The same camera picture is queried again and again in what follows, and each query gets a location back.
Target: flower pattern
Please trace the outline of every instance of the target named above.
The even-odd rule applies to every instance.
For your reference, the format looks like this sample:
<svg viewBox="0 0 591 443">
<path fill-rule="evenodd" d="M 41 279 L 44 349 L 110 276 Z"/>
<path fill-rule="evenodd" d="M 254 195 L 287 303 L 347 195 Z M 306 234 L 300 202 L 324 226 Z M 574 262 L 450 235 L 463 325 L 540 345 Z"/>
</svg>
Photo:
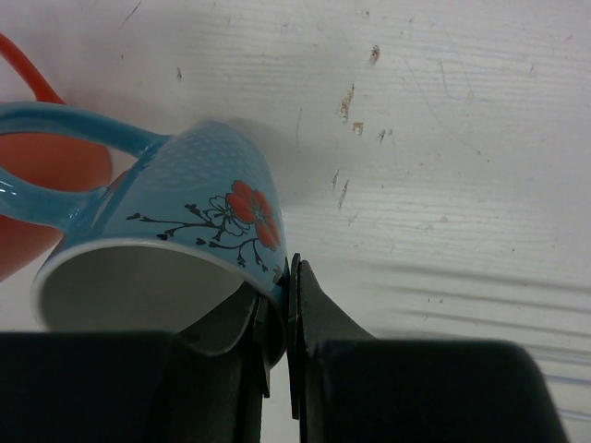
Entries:
<svg viewBox="0 0 591 443">
<path fill-rule="evenodd" d="M 223 197 L 210 198 L 211 209 L 202 212 L 203 217 L 209 220 L 218 228 L 235 237 L 238 237 L 248 231 L 248 223 L 242 222 L 236 217 L 234 209 Z"/>
<path fill-rule="evenodd" d="M 245 268 L 247 258 L 253 257 L 255 263 L 267 272 L 268 266 L 260 256 L 257 245 L 275 251 L 282 243 L 282 235 L 279 224 L 275 220 L 274 211 L 266 196 L 258 189 L 252 187 L 242 180 L 236 180 L 231 191 L 225 197 L 216 196 L 210 198 L 210 206 L 200 209 L 195 204 L 187 203 L 185 209 L 195 217 L 194 221 L 172 221 L 158 220 L 136 212 L 127 217 L 127 220 L 137 220 L 147 223 L 168 224 L 168 229 L 157 233 L 161 240 L 167 241 L 174 237 L 177 231 L 187 228 L 211 228 L 215 234 L 208 241 L 198 237 L 196 245 L 207 245 L 208 247 L 221 248 L 236 251 L 236 263 Z M 232 238 L 246 237 L 240 243 L 231 241 Z M 282 268 L 275 265 L 273 272 L 282 274 Z"/>
<path fill-rule="evenodd" d="M 240 180 L 234 182 L 232 191 L 232 194 L 226 196 L 226 201 L 233 208 L 236 217 L 244 223 L 254 223 L 261 244 L 274 251 L 281 245 L 281 234 L 265 195 L 258 190 L 253 191 Z"/>
</svg>

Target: orange mug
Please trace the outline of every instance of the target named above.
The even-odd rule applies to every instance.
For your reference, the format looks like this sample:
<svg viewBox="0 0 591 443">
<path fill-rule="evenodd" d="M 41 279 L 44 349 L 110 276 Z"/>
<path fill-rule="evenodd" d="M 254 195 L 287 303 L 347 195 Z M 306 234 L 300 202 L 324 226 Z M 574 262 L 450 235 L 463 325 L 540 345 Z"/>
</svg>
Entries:
<svg viewBox="0 0 591 443">
<path fill-rule="evenodd" d="M 29 85 L 38 102 L 64 104 L 27 56 L 2 33 L 0 55 Z M 0 137 L 0 166 L 27 182 L 61 191 L 108 185 L 112 173 L 105 147 L 51 134 Z M 0 281 L 30 263 L 61 236 L 54 228 L 0 215 Z"/>
</svg>

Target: mug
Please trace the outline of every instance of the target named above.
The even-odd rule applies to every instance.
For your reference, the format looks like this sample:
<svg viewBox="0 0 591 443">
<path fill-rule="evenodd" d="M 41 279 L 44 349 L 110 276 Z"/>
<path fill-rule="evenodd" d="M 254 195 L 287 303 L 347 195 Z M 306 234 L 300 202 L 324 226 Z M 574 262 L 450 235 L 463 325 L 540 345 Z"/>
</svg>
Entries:
<svg viewBox="0 0 591 443">
<path fill-rule="evenodd" d="M 281 212 L 261 152 L 205 123 L 175 137 L 59 104 L 0 105 L 0 134 L 84 138 L 136 157 L 108 188 L 63 192 L 0 169 L 0 213 L 53 226 L 62 241 L 31 288 L 49 330 L 181 330 L 245 282 L 284 319 Z"/>
<path fill-rule="evenodd" d="M 62 103 L 27 56 L 0 33 L 0 55 L 17 71 L 39 102 Z M 38 186 L 82 191 L 111 181 L 111 158 L 103 146 L 49 134 L 11 134 L 0 138 L 0 166 Z M 55 245 L 61 233 L 0 216 L 0 281 Z"/>
</svg>

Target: red flower design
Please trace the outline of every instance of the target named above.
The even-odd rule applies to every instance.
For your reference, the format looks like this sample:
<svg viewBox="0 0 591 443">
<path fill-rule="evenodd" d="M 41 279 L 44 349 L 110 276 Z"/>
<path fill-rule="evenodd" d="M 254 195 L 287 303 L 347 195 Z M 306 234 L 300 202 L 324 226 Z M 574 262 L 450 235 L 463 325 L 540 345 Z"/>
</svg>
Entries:
<svg viewBox="0 0 591 443">
<path fill-rule="evenodd" d="M 277 221 L 273 218 L 273 208 L 265 195 L 241 180 L 232 185 L 232 194 L 226 199 L 236 217 L 244 223 L 255 223 L 257 236 L 261 244 L 274 251 L 281 245 L 281 233 Z"/>
</svg>

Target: white table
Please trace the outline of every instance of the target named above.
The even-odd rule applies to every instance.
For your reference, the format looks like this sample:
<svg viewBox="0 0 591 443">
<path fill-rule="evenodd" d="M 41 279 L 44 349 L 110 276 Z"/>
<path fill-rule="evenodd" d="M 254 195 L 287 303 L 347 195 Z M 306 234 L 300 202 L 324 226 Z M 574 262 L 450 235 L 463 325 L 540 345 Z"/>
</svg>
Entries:
<svg viewBox="0 0 591 443">
<path fill-rule="evenodd" d="M 528 346 L 577 443 L 591 442 L 590 19 L 588 0 L 0 0 L 0 30 L 69 103 L 163 132 L 244 130 L 290 252 L 363 327 Z M 0 78 L 1 101 L 31 98 L 6 65 Z M 36 328 L 40 264 L 0 284 L 2 329 Z M 297 441 L 286 383 L 280 366 L 263 441 Z"/>
</svg>

